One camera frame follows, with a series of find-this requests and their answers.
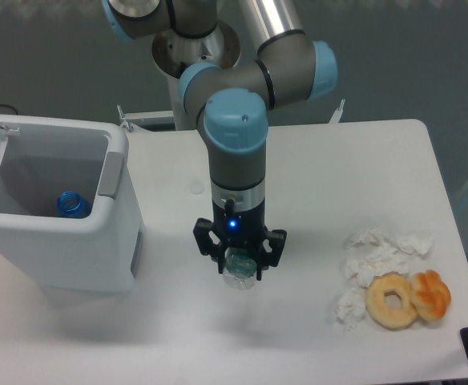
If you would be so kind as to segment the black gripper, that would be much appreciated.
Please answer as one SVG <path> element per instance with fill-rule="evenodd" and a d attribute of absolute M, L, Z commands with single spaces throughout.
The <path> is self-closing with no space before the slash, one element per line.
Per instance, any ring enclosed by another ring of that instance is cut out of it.
<path fill-rule="evenodd" d="M 265 228 L 265 201 L 248 211 L 230 214 L 216 203 L 212 207 L 214 221 L 198 218 L 192 230 L 200 253 L 217 264 L 219 274 L 224 272 L 227 248 L 256 253 L 256 280 L 261 281 L 264 270 L 279 265 L 287 232 Z"/>

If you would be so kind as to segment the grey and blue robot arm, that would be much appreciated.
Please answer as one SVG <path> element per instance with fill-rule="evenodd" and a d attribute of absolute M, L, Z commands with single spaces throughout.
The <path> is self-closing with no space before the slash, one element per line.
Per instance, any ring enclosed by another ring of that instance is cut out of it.
<path fill-rule="evenodd" d="M 187 116 L 207 150 L 213 218 L 200 218 L 196 243 L 223 270 L 246 253 L 253 275 L 279 264 L 287 233 L 264 223 L 267 114 L 329 93 L 335 54 L 310 39 L 290 1 L 242 1 L 257 57 L 239 65 L 236 33 L 214 1 L 105 1 L 120 39 L 152 36 L 159 69 L 177 82 L 176 116 Z"/>

